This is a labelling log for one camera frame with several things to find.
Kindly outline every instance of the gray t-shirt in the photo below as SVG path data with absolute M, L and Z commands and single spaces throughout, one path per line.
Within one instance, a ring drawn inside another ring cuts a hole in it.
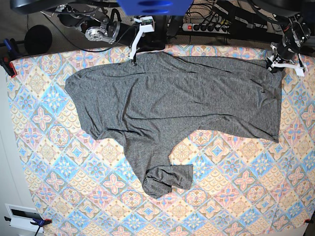
M 192 165 L 170 165 L 173 147 L 196 129 L 278 142 L 281 73 L 262 60 L 143 54 L 137 66 L 95 66 L 65 85 L 82 129 L 124 147 L 144 191 L 189 189 Z

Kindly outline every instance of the black disc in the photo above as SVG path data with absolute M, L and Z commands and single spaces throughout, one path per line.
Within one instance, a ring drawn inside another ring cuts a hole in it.
M 28 54 L 38 55 L 48 52 L 53 42 L 53 36 L 46 26 L 37 25 L 30 28 L 24 40 Z

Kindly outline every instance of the floral pattern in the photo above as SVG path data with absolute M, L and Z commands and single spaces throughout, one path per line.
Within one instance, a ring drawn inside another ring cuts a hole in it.
M 167 45 L 174 56 L 264 59 L 265 50 Z M 80 127 L 65 80 L 83 68 L 127 60 L 128 47 L 15 60 L 8 97 L 34 205 L 53 235 L 251 236 L 304 225 L 315 209 L 315 59 L 305 77 L 285 70 L 279 144 L 196 130 L 170 153 L 193 165 L 189 190 L 149 197 L 115 140 Z

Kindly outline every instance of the power strip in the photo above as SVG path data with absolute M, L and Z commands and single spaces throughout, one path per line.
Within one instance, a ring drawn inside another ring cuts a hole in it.
M 213 24 L 210 24 L 206 27 L 206 24 L 192 24 L 192 23 L 184 23 L 182 26 L 183 31 L 188 32 L 203 32 L 203 33 L 222 33 L 222 34 L 230 34 L 227 31 L 227 26 L 217 25 L 213 27 Z

